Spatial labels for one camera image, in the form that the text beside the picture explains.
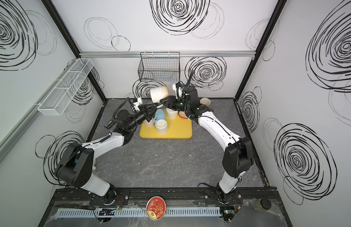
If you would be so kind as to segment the speckled white mug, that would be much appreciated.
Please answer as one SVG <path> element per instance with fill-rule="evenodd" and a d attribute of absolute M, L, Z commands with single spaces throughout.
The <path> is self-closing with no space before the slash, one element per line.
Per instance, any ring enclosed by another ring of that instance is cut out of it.
<path fill-rule="evenodd" d="M 160 103 L 160 100 L 168 96 L 174 95 L 171 87 L 160 86 L 150 90 L 150 96 L 153 103 Z"/>

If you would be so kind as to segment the small grey mug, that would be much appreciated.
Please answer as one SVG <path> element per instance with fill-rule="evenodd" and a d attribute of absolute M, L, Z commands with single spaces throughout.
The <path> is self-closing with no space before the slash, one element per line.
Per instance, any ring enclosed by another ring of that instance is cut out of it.
<path fill-rule="evenodd" d="M 210 100 L 209 98 L 204 97 L 204 98 L 201 98 L 200 103 L 201 103 L 202 105 L 205 105 L 205 106 L 207 106 L 207 107 L 210 107 L 210 105 L 211 105 L 211 100 Z"/>

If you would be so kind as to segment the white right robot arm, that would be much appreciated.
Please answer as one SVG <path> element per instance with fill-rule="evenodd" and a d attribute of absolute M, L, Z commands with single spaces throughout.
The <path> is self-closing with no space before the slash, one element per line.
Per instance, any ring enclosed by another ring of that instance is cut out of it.
<path fill-rule="evenodd" d="M 215 196 L 221 203 L 230 201 L 243 175 L 254 164 L 251 140 L 247 137 L 239 137 L 217 119 L 211 108 L 201 103 L 194 86 L 182 87 L 182 97 L 170 95 L 167 88 L 160 89 L 158 98 L 155 95 L 151 97 L 154 103 L 157 102 L 174 111 L 184 112 L 188 119 L 194 120 L 207 130 L 219 143 L 224 150 L 222 160 L 224 174 L 214 188 Z"/>

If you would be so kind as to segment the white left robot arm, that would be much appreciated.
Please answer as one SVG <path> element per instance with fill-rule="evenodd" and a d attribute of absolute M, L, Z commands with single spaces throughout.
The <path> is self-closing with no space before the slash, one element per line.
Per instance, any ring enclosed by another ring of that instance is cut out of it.
<path fill-rule="evenodd" d="M 158 103 L 143 104 L 137 106 L 133 113 L 119 107 L 113 115 L 114 131 L 95 141 L 68 145 L 54 172 L 57 179 L 111 203 L 117 196 L 114 186 L 93 173 L 93 162 L 101 155 L 129 143 L 137 126 L 153 119 L 157 107 Z"/>

